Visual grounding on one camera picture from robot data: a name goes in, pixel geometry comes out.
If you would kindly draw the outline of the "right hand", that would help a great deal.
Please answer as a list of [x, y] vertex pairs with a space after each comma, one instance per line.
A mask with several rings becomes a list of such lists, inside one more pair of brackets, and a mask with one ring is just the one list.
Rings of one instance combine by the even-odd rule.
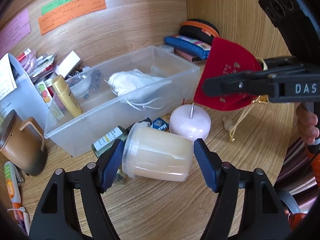
[[319, 128], [316, 127], [318, 118], [314, 113], [307, 111], [302, 104], [296, 109], [297, 128], [302, 140], [311, 145], [319, 137]]

